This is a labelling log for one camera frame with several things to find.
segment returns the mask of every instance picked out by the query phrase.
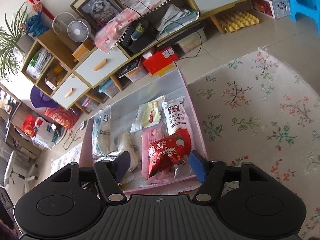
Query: picture frame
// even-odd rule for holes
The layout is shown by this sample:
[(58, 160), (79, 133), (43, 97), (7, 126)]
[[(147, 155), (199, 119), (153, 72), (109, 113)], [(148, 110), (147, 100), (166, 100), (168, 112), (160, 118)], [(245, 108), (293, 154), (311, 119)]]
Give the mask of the picture frame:
[(94, 34), (123, 11), (116, 0), (75, 0), (70, 7), (89, 22)]

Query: blue toy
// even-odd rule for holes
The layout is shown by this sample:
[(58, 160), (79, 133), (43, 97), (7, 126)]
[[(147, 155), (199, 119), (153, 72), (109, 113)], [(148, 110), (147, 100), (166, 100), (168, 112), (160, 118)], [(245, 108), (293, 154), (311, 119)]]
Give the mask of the blue toy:
[(318, 33), (320, 34), (320, 0), (290, 0), (290, 19), (296, 21), (296, 14), (301, 13), (317, 23)]
[(33, 32), (33, 37), (38, 37), (41, 34), (45, 33), (47, 30), (49, 30), (49, 27), (44, 25), (44, 22), (41, 20), (42, 11), (38, 12), (38, 14), (30, 17), (26, 24), (25, 24), (25, 30), (27, 33)]

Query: cabinet leg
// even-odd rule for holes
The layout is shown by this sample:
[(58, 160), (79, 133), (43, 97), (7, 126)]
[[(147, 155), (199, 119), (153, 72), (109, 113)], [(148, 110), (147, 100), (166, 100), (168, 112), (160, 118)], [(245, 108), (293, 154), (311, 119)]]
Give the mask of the cabinet leg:
[(89, 114), (89, 113), (90, 113), (87, 109), (85, 109), (85, 107), (81, 106), (81, 104), (79, 104), (78, 102), (76, 102), (75, 105), (78, 106), (78, 108), (79, 108), (82, 112), (84, 112), (85, 114)]
[(98, 103), (100, 103), (100, 104), (103, 104), (104, 103), (104, 101), (102, 100), (102, 99), (100, 99), (100, 98), (98, 98), (98, 97), (96, 97), (96, 96), (94, 96), (94, 95), (92, 95), (91, 93), (85, 93), (85, 96), (87, 96), (87, 97), (89, 97), (89, 98), (91, 98), (91, 99), (93, 99), (94, 101), (97, 101)]
[(119, 88), (120, 91), (123, 91), (123, 86), (121, 85), (119, 79), (115, 75), (110, 75), (111, 80), (113, 81), (114, 84)]
[(218, 30), (222, 33), (222, 34), (225, 34), (226, 31), (222, 28), (219, 20), (216, 18), (215, 15), (211, 15), (210, 16), (210, 19), (213, 21), (214, 25), (218, 28)]

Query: potted plant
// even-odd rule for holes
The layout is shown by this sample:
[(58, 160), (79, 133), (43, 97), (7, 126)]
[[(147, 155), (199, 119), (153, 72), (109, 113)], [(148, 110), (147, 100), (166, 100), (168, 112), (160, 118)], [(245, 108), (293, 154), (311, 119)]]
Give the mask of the potted plant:
[(16, 15), (7, 20), (4, 15), (7, 30), (0, 26), (0, 79), (8, 80), (8, 75), (16, 75), (19, 70), (19, 63), (33, 44), (33, 39), (20, 27), (28, 17), (27, 7), (20, 6)]

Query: white chair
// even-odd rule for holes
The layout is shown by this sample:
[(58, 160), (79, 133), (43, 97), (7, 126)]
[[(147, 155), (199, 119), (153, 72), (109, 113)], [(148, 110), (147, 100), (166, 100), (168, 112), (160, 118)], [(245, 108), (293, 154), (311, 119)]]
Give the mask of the white chair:
[(31, 176), (33, 173), (34, 168), (37, 168), (38, 165), (37, 164), (32, 164), (29, 169), (27, 170), (27, 174), (26, 176), (22, 176), (21, 174), (18, 174), (16, 172), (13, 171), (13, 166), (16, 160), (19, 160), (19, 156), (18, 153), (16, 151), (12, 151), (10, 159), (8, 161), (8, 165), (7, 165), (7, 169), (5, 171), (4, 174), (4, 186), (6, 187), (9, 184), (10, 178), (12, 179), (12, 182), (14, 184), (13, 178), (12, 178), (12, 174), (15, 173), (19, 176), (19, 178), (24, 180), (24, 193), (27, 193), (30, 190), (29, 187), (29, 181), (34, 180), (34, 179), (38, 179), (37, 176)]

